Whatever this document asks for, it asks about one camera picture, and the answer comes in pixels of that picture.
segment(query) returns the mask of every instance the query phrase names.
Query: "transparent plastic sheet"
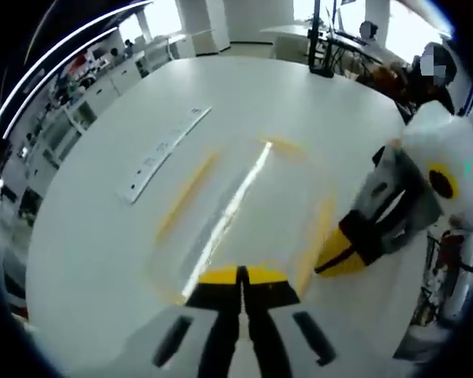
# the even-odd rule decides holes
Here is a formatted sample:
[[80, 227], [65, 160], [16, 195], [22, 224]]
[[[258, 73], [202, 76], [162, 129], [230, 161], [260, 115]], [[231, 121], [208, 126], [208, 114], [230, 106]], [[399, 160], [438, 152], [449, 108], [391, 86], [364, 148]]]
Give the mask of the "transparent plastic sheet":
[[303, 295], [333, 228], [329, 174], [279, 139], [238, 139], [207, 155], [179, 188], [154, 235], [146, 274], [167, 302], [188, 298], [203, 272], [260, 265]]

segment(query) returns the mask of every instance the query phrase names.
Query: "white ruler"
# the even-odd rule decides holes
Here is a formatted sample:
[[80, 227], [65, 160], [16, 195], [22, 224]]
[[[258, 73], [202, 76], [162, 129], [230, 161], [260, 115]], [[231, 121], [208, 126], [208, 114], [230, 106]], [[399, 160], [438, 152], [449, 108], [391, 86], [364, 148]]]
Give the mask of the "white ruler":
[[147, 183], [149, 183], [151, 178], [172, 154], [175, 147], [211, 110], [212, 107], [191, 109], [188, 119], [172, 130], [169, 130], [168, 135], [160, 139], [149, 153], [145, 155], [140, 164], [133, 170], [129, 180], [118, 191], [119, 196], [133, 204], [147, 186]]

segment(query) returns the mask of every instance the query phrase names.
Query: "floor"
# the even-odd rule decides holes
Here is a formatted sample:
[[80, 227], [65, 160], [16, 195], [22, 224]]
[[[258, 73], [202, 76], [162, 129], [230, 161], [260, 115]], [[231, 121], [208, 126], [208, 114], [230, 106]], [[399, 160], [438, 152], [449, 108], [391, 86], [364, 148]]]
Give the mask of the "floor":
[[259, 43], [232, 43], [231, 48], [219, 55], [222, 57], [264, 57], [269, 58], [274, 46]]

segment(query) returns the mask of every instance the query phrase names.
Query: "ruler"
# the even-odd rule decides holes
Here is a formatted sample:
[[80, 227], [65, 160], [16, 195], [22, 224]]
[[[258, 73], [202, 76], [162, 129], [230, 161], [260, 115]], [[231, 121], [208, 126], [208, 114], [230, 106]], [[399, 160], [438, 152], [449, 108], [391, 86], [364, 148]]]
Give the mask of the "ruler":
[[212, 110], [207, 108], [192, 108], [188, 119], [174, 128], [161, 138], [144, 156], [143, 160], [136, 166], [126, 181], [125, 185], [118, 190], [118, 195], [130, 205], [135, 203], [143, 189], [154, 177], [156, 172], [172, 155], [177, 147], [196, 125]]

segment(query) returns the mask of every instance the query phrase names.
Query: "round table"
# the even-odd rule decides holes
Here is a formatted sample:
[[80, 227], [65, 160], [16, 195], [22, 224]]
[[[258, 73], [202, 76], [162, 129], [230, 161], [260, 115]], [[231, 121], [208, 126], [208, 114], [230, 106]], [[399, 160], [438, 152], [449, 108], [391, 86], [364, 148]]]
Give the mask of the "round table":
[[[134, 205], [118, 188], [154, 142], [194, 106], [212, 106]], [[336, 221], [350, 209], [371, 157], [404, 123], [394, 103], [308, 67], [249, 57], [172, 61], [119, 98], [74, 146], [47, 192], [26, 277], [35, 341], [63, 372], [101, 365], [164, 303], [144, 266], [179, 186], [207, 151], [238, 137], [296, 143], [330, 167]], [[425, 241], [358, 275], [314, 280], [306, 301], [348, 314], [377, 352], [392, 356], [422, 283]]]

